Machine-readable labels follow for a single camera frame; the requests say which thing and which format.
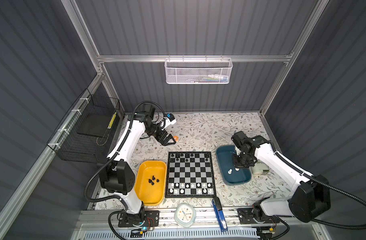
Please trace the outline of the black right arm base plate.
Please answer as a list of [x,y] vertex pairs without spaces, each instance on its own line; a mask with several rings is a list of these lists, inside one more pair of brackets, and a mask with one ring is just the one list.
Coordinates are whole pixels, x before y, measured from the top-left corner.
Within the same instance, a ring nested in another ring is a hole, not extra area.
[[254,208],[238,208],[237,214],[241,224],[277,224],[280,221],[274,216],[266,216]]

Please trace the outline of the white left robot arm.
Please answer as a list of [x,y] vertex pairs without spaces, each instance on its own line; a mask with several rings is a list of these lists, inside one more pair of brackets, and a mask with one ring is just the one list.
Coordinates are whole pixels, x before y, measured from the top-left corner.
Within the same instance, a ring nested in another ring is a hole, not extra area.
[[176,144],[173,135],[166,130],[176,122],[174,115],[167,114],[155,102],[143,101],[135,107],[122,136],[108,154],[107,163],[99,168],[101,186],[112,195],[100,198],[98,202],[119,199],[127,214],[137,215],[141,212],[144,204],[134,190],[136,175],[130,166],[132,155],[143,134],[155,138],[162,146]]

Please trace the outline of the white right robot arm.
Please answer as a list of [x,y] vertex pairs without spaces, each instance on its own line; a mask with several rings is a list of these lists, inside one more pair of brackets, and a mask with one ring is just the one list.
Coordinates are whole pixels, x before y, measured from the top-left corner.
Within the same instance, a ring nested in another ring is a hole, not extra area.
[[237,169],[253,167],[262,162],[291,188],[288,197],[264,197],[256,201],[252,210],[256,222],[262,223],[273,216],[290,216],[308,223],[331,208],[330,190],[327,188],[329,182],[326,178],[319,175],[310,180],[311,173],[299,168],[279,153],[274,145],[262,136],[249,138],[239,131],[234,133],[231,139],[236,149],[232,162]]

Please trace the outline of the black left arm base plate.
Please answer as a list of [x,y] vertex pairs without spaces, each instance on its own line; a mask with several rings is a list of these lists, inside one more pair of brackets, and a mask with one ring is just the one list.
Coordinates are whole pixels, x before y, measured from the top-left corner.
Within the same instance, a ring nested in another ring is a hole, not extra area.
[[130,227],[157,227],[160,220],[160,211],[140,211],[136,215],[119,214],[119,228]]

